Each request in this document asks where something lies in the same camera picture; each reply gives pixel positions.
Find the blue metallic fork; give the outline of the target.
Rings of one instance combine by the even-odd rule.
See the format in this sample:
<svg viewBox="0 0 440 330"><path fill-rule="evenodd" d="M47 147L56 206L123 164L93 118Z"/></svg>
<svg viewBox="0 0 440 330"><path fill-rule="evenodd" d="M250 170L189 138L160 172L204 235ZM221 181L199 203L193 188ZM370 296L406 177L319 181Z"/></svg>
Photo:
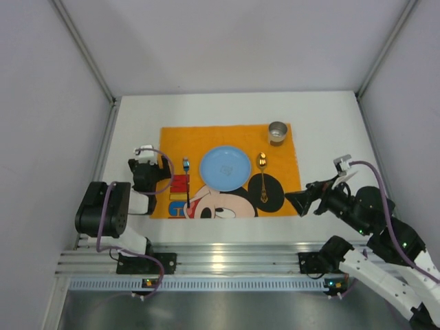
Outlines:
<svg viewBox="0 0 440 330"><path fill-rule="evenodd" d="M186 207L189 208L190 207L190 188L189 188L189 175L188 174L189 174L189 169L190 169L190 162L187 157L183 157L182 167L183 167L185 179L186 179Z"/></svg>

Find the gold spoon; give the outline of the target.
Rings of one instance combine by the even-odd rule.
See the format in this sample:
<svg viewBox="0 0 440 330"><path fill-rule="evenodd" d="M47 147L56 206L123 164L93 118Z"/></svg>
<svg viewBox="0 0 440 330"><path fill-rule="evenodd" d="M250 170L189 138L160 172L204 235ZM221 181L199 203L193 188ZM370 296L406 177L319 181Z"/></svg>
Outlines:
<svg viewBox="0 0 440 330"><path fill-rule="evenodd" d="M257 167L261 172L261 202L266 204L268 202L267 191L265 187L265 169L267 168L267 156L264 153L259 153L257 157Z"/></svg>

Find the blue plastic plate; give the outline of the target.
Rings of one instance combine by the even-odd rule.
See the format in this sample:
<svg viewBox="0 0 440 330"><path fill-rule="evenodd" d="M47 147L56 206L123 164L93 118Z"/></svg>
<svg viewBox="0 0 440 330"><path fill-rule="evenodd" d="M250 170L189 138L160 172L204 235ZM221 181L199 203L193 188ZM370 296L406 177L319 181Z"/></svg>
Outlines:
<svg viewBox="0 0 440 330"><path fill-rule="evenodd" d="M203 183L220 192L241 188L250 178L252 165L249 157L234 146L218 146L201 159L199 174Z"/></svg>

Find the orange cartoon mouse placemat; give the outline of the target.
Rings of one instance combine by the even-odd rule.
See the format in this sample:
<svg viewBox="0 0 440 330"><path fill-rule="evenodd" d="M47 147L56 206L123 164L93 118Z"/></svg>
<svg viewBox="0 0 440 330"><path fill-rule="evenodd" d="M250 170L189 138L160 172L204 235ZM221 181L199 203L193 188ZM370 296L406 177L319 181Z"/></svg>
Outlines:
<svg viewBox="0 0 440 330"><path fill-rule="evenodd" d="M234 146L250 159L251 176L236 190L220 192L206 186L199 174L202 157L218 146ZM272 146L268 140L268 124L239 126L164 127L159 149L169 156L175 167L171 184L161 181L153 219L231 219L252 217L287 217L297 212L284 194L300 190L300 173L292 130L285 141ZM265 187L268 202L261 202L261 172L257 167L259 153L267 156ZM190 162L190 207L186 207L186 179L183 157Z"/></svg>

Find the paper cup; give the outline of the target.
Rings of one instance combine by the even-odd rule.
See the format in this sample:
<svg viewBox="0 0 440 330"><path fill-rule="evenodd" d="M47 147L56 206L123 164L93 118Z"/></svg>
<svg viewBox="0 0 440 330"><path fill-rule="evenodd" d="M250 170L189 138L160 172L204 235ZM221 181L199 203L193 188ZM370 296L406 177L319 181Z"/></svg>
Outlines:
<svg viewBox="0 0 440 330"><path fill-rule="evenodd" d="M288 127L284 122L271 122L268 126L268 140L272 146L280 146L285 141Z"/></svg>

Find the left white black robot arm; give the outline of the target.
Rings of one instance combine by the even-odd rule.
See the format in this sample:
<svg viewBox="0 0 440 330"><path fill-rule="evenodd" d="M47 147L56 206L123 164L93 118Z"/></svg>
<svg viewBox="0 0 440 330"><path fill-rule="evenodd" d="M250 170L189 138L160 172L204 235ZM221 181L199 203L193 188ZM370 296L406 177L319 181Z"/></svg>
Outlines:
<svg viewBox="0 0 440 330"><path fill-rule="evenodd" d="M151 259L151 242L128 225L130 215L152 215L157 196L164 192L157 185L173 181L174 168L169 157L153 151L152 156L128 161L133 181L93 181L78 207L74 225L77 233L85 234L97 252L116 250L130 256Z"/></svg>

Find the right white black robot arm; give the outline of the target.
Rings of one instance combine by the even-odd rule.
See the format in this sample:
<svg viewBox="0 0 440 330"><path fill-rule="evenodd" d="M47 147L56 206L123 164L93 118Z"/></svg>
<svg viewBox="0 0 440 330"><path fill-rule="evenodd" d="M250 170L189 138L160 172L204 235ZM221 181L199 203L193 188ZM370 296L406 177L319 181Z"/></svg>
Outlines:
<svg viewBox="0 0 440 330"><path fill-rule="evenodd" d="M400 274L396 278L376 266L340 236L331 237L318 252L300 255L300 268L308 272L307 258L317 263L317 273L342 272L360 281L407 319L412 329L439 328L439 284L426 244L408 224L392 216L395 204L382 198L379 188L365 186L351 194L345 182L315 181L306 189L285 194L300 216L319 201L315 215L330 212L362 236L367 247Z"/></svg>

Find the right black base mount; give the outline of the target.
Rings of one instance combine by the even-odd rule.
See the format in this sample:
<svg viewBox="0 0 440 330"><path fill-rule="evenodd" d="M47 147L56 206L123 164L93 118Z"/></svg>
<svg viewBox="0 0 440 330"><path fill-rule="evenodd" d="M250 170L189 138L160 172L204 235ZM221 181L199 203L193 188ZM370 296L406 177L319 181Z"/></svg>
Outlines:
<svg viewBox="0 0 440 330"><path fill-rule="evenodd" d="M319 252L299 252L298 263L300 273L304 275L342 273L340 270L331 268L323 259L321 259Z"/></svg>

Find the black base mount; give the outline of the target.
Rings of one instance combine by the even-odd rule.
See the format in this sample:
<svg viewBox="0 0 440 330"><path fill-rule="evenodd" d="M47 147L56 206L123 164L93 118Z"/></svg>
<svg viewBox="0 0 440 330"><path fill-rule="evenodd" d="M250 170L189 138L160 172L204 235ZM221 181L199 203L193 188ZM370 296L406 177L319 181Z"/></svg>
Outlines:
<svg viewBox="0 0 440 330"><path fill-rule="evenodd" d="M164 268L165 275L174 274L177 266L177 254L169 252L159 252L153 255ZM137 256L119 255L116 274L122 275L147 275L160 274L160 267L155 261L140 258Z"/></svg>
<svg viewBox="0 0 440 330"><path fill-rule="evenodd" d="M299 252L298 263L300 273L304 275L342 273L340 270L331 268L323 259L321 259L319 252Z"/></svg>

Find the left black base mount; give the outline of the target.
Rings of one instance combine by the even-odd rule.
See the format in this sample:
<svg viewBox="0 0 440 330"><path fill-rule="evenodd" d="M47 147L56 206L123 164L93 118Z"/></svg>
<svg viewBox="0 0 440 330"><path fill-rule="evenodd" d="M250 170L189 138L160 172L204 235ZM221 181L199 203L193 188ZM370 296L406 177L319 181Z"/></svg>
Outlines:
<svg viewBox="0 0 440 330"><path fill-rule="evenodd" d="M164 268L165 275L174 274L177 266L177 254L169 252L159 252L153 255ZM119 255L116 274L122 275L147 275L160 274L160 267L155 261L140 258L137 256Z"/></svg>

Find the aluminium rail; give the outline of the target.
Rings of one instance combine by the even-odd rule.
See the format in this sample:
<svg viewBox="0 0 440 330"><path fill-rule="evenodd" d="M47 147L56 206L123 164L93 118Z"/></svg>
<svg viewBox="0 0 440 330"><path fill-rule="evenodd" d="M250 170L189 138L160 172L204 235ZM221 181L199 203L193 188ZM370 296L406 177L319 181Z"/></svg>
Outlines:
<svg viewBox="0 0 440 330"><path fill-rule="evenodd" d="M155 252L176 253L175 275L240 276L300 274L300 252L317 252L322 241L298 243L154 243ZM108 276L115 274L116 253L97 252L80 238L74 250L61 252L57 276Z"/></svg>

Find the left aluminium frame post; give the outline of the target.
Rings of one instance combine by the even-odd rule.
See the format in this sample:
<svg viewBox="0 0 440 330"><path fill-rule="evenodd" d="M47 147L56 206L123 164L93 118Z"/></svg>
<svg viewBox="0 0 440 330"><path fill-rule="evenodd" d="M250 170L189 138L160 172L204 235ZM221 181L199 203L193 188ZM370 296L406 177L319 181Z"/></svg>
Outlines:
<svg viewBox="0 0 440 330"><path fill-rule="evenodd" d="M116 103L116 97L114 96L113 92L111 91L110 87L105 81L105 78L102 75L102 72L98 67L98 64L96 63L92 53L87 47L84 38L82 37L79 29L74 23L74 20L72 19L65 4L61 0L49 0L48 2L53 7L55 13L58 15L62 24L67 29L70 38L72 39L78 51L80 52L80 55L82 56L86 66L88 67L95 81L98 83L105 98L107 99L110 105L114 105Z"/></svg>

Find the aluminium frame post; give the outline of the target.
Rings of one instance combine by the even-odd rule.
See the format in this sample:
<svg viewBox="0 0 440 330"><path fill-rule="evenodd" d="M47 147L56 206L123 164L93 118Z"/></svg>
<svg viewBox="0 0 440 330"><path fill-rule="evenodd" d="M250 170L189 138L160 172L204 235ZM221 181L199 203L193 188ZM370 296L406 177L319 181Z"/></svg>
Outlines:
<svg viewBox="0 0 440 330"><path fill-rule="evenodd" d="M404 8L397 17L396 22L393 24L393 28L390 30L388 36L386 37L384 44L381 46L380 51L375 57L372 65L368 69L359 89L355 92L355 98L359 102L363 98L364 94L367 92L371 83L375 79L382 65L385 63L387 56L392 50L394 44L402 33L403 29L409 22L411 16L417 9L419 5L419 0L406 1Z"/></svg>
<svg viewBox="0 0 440 330"><path fill-rule="evenodd" d="M98 83L105 98L107 99L110 105L114 105L116 103L116 97L114 96L113 92L111 91L110 87L105 81L105 78L102 75L102 72L98 67L98 64L96 63L92 53L87 47L84 38L82 37L79 29L74 23L74 20L72 19L65 4L61 0L49 0L48 2L53 7L55 13L58 15L62 24L67 29L70 38L72 39L78 51L80 52L80 55L82 56L86 66L88 67L95 81Z"/></svg>

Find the right aluminium frame post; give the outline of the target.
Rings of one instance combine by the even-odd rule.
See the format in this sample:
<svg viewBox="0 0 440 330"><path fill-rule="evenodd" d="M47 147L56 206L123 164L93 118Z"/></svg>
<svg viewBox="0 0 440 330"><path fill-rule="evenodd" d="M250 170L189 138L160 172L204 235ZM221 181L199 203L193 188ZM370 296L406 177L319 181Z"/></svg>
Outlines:
<svg viewBox="0 0 440 330"><path fill-rule="evenodd" d="M381 46L380 51L375 57L372 65L368 69L359 89L355 92L355 98L359 102L363 98L364 94L367 92L371 83L375 79L382 65L385 63L387 56L392 50L394 44L402 33L403 29L409 22L411 16L417 9L419 5L419 0L406 1L404 8L397 17L396 22L393 24L393 28L390 30L388 36L386 37L384 44Z"/></svg>

